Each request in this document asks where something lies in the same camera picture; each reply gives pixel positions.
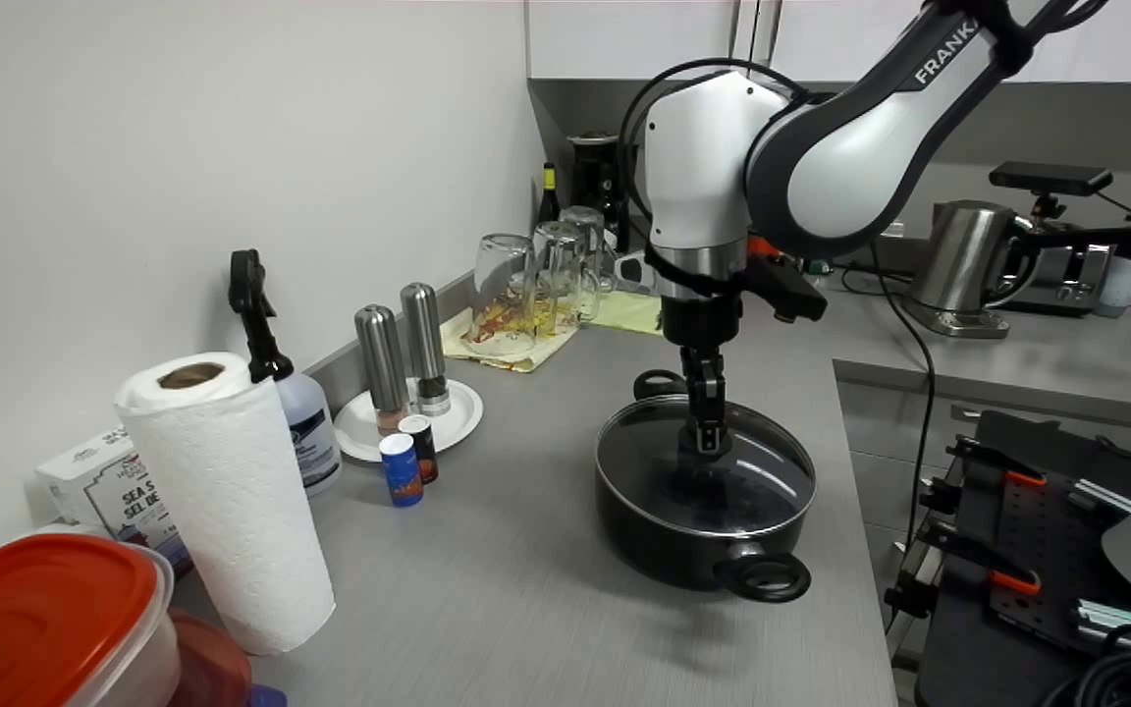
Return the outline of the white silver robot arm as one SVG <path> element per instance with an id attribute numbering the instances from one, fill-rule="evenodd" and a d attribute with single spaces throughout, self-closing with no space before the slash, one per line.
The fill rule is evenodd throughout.
<path id="1" fill-rule="evenodd" d="M 828 99 L 751 59 L 685 59 L 638 87 L 620 123 L 620 177 L 647 218 L 643 262 L 685 376 L 691 457 L 730 443 L 722 346 L 736 333 L 736 296 L 785 321 L 824 316 L 794 266 L 752 262 L 746 245 L 761 236 L 807 260 L 871 245 L 969 109 L 1045 37 L 1103 6 L 922 0 L 878 63 Z"/>

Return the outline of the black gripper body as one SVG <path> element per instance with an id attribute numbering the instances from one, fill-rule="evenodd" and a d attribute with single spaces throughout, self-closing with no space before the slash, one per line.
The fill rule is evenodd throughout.
<path id="1" fill-rule="evenodd" d="M 733 270 L 713 279 L 643 249 L 620 256 L 613 279 L 658 296 L 658 333 L 680 349 L 691 392 L 727 391 L 722 346 L 736 333 L 746 296 L 757 296 L 778 321 L 815 321 L 824 316 L 824 296 L 795 266 L 751 252 L 736 256 Z"/>

